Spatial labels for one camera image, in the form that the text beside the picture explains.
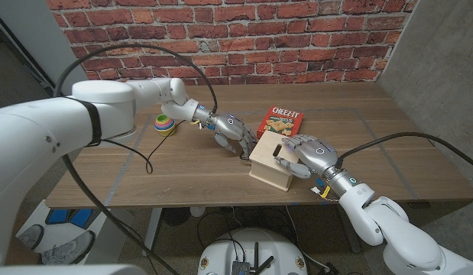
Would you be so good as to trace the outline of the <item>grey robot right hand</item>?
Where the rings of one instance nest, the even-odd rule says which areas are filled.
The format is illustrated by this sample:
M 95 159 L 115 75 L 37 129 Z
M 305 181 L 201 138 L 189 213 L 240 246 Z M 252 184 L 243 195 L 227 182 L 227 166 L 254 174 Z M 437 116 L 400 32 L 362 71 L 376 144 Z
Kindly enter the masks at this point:
M 360 196 L 367 192 L 364 184 L 359 183 L 349 172 L 338 168 L 336 149 L 329 143 L 307 134 L 285 137 L 282 141 L 293 149 L 302 163 L 291 163 L 282 157 L 274 159 L 294 176 L 309 179 L 313 174 L 317 174 L 327 181 L 339 198 L 350 191 Z

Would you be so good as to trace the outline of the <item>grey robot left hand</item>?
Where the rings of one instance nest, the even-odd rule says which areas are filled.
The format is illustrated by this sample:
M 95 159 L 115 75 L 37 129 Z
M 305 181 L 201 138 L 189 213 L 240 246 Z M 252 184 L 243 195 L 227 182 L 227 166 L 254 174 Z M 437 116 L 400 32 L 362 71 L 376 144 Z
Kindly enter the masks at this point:
M 253 151 L 257 138 L 252 130 L 239 118 L 231 114 L 213 114 L 208 108 L 198 104 L 193 115 L 202 128 L 214 131 L 217 143 L 234 154 L 237 150 L 229 140 L 237 141 L 241 145 L 240 158 L 247 160 Z

